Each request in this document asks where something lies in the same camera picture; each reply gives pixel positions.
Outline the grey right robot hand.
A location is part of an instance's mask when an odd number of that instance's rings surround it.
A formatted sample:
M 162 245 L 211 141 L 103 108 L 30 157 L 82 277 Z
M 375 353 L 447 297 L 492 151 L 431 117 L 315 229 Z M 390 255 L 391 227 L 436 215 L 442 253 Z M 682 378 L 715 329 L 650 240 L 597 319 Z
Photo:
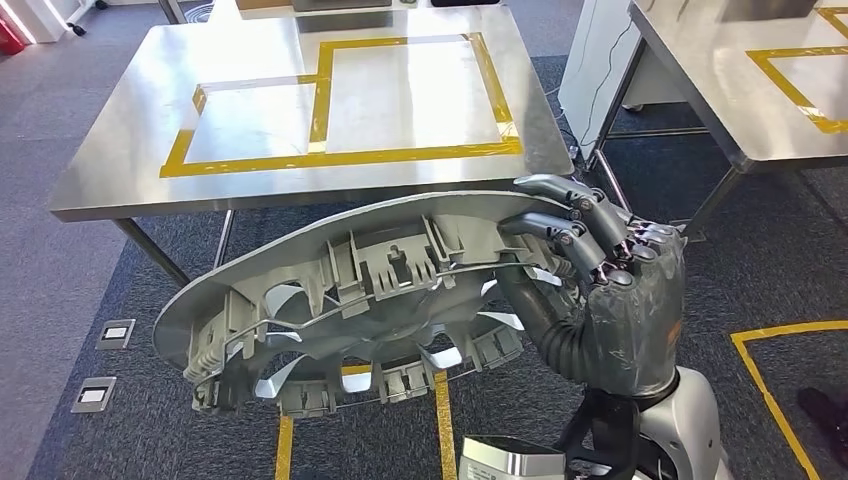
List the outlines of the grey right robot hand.
M 684 313 L 686 240 L 670 225 L 614 205 L 598 188 L 552 174 L 513 183 L 578 212 L 527 212 L 499 229 L 530 234 L 569 261 L 565 279 L 582 300 L 556 310 L 521 267 L 497 270 L 504 297 L 543 362 L 562 377 L 627 397 L 654 395 L 676 375 Z

